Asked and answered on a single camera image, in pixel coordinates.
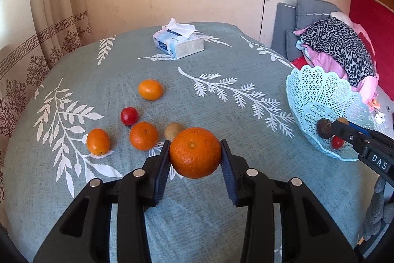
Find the teal leaf-pattern bedspread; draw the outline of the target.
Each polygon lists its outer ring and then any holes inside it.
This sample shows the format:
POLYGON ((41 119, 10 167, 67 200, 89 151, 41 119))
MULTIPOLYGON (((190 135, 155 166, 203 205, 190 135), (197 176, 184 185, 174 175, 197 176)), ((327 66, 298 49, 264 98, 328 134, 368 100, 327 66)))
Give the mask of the teal leaf-pattern bedspread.
POLYGON ((349 243, 358 242, 375 174, 360 162, 322 154, 305 138, 286 97, 288 61, 235 26, 197 28, 209 40, 183 59, 165 57, 147 28, 79 47, 49 70, 1 155, 5 225, 27 260, 89 180, 121 178, 160 151, 160 145, 147 151, 131 145, 120 119, 125 107, 158 131, 172 122, 207 129, 268 177, 300 177, 349 243), (145 79, 160 82, 160 99, 141 97, 145 79), (87 149, 96 128, 110 138, 103 156, 87 149))

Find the grey blue cushion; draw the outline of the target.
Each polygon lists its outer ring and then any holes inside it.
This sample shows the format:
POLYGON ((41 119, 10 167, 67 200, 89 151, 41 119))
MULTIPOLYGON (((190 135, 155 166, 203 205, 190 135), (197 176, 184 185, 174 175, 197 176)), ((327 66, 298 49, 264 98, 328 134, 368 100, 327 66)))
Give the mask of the grey blue cushion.
POLYGON ((341 11, 338 6, 324 0, 296 0, 295 5, 278 3, 271 49, 289 61, 301 57, 294 32, 338 11, 341 11))

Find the small orange left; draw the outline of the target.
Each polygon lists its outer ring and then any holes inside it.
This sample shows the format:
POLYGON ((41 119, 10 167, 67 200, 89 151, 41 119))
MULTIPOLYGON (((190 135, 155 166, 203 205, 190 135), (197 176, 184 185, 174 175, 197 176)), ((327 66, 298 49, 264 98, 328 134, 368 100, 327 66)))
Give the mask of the small orange left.
POLYGON ((103 156, 107 154, 111 147, 108 134, 103 129, 92 129, 87 135, 87 149, 95 156, 103 156))

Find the small oval orange far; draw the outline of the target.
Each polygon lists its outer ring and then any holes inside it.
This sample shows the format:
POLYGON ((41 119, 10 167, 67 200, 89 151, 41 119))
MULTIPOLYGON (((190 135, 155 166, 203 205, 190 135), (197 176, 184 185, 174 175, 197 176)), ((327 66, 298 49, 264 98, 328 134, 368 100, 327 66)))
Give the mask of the small oval orange far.
POLYGON ((155 101, 162 97, 164 90, 157 80, 145 79, 138 85, 138 92, 142 98, 149 101, 155 101))

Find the red tomato in basket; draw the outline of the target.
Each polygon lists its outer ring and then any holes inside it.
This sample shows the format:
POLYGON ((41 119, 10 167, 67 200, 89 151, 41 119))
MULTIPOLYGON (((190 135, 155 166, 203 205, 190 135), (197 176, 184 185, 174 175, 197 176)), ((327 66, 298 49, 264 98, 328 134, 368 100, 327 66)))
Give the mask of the red tomato in basket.
POLYGON ((340 138, 340 137, 333 136, 331 141, 330 141, 330 144, 331 144, 331 147, 333 149, 339 150, 339 149, 341 149, 341 147, 344 146, 345 141, 342 138, 340 138))

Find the round orange mandarin middle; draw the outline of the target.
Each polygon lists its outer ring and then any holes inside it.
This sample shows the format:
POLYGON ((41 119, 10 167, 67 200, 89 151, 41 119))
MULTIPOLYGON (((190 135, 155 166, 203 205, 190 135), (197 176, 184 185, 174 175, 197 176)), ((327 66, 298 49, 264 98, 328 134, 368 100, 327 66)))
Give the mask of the round orange mandarin middle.
POLYGON ((148 122, 138 122, 130 130, 130 143, 137 150, 147 151, 158 142, 156 127, 148 122))

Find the red cherry tomato on bed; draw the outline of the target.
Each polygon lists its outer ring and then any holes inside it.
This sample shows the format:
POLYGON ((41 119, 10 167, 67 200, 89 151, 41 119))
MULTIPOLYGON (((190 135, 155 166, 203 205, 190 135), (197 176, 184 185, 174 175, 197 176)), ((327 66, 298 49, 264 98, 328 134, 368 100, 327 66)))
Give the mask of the red cherry tomato on bed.
POLYGON ((125 107, 120 113, 121 122, 126 126, 133 126, 138 122, 139 115, 134 107, 125 107))

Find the beige patterned curtain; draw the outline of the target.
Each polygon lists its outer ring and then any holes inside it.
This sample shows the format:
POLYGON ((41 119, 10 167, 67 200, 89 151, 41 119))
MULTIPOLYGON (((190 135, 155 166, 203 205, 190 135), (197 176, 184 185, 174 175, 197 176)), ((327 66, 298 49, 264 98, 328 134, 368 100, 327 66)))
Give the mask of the beige patterned curtain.
POLYGON ((49 70, 93 41, 85 0, 1 0, 1 155, 49 70))

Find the large orange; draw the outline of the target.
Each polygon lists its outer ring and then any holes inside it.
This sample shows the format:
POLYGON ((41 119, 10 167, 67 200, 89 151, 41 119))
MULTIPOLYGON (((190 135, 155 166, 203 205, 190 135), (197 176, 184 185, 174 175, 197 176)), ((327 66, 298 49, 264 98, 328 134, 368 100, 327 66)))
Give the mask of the large orange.
POLYGON ((212 174, 221 162, 216 136, 201 127, 181 131, 170 144, 170 161, 175 171, 190 179, 212 174))

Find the light blue plastic basket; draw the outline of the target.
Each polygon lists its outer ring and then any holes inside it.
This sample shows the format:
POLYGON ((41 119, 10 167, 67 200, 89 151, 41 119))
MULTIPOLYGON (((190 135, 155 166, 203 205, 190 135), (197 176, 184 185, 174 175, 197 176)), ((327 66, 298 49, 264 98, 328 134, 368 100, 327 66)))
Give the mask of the light blue plastic basket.
POLYGON ((286 96, 296 124, 305 138, 319 152, 340 161, 357 161, 351 144, 335 150, 330 140, 320 138, 317 123, 325 118, 331 122, 345 118, 349 122, 373 129, 369 108, 361 95, 351 90, 348 81, 334 72, 326 73, 321 67, 303 66, 293 69, 286 78, 286 96))

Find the red headboard panel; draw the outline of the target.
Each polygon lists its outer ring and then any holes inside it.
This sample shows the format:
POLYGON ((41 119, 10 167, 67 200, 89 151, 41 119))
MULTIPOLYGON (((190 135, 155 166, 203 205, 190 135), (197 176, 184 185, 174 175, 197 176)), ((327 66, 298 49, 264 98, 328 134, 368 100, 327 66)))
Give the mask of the red headboard panel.
POLYGON ((351 0, 349 16, 368 33, 375 49, 379 86, 393 99, 393 11, 375 0, 351 0))

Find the red quilt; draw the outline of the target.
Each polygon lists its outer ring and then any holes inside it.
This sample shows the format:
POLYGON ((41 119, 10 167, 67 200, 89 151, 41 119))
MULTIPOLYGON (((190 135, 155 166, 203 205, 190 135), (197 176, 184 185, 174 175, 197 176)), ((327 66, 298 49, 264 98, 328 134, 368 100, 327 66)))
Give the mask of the red quilt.
POLYGON ((291 63, 298 69, 301 70, 303 66, 309 66, 308 61, 305 59, 304 56, 298 57, 291 61, 291 63))

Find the dark avocado in basket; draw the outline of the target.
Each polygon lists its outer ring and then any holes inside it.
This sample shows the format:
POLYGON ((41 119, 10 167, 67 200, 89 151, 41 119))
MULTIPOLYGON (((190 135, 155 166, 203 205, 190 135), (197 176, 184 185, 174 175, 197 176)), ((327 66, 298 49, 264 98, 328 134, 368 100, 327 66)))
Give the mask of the dark avocado in basket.
POLYGON ((331 132, 331 121, 327 118, 321 118, 316 125, 316 131, 320 138, 330 139, 333 134, 331 132))

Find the leopard print cloth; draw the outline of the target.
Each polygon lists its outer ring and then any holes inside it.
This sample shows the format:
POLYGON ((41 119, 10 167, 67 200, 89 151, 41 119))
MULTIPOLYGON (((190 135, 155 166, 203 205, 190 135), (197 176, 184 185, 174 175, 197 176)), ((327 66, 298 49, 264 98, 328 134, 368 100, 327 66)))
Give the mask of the leopard print cloth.
POLYGON ((376 75, 370 53, 355 31, 335 17, 314 22, 298 38, 318 53, 330 55, 345 71, 351 86, 376 75))

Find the white tissue pack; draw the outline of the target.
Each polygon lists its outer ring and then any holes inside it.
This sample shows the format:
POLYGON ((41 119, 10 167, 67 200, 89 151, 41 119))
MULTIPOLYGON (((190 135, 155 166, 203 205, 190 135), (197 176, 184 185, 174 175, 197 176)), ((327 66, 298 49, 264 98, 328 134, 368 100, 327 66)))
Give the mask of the white tissue pack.
POLYGON ((178 23, 171 18, 169 23, 153 35, 155 46, 174 59, 182 59, 204 50, 204 40, 196 34, 194 25, 178 23))

